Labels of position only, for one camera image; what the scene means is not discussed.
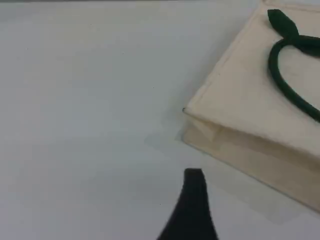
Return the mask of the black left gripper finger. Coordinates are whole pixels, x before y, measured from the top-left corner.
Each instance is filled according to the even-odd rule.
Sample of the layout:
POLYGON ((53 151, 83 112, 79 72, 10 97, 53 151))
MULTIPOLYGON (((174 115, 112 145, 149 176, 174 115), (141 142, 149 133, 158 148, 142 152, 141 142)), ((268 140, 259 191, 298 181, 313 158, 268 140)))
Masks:
POLYGON ((217 240, 210 211, 207 184, 199 168, 184 170, 183 185, 177 203, 159 240, 217 240))

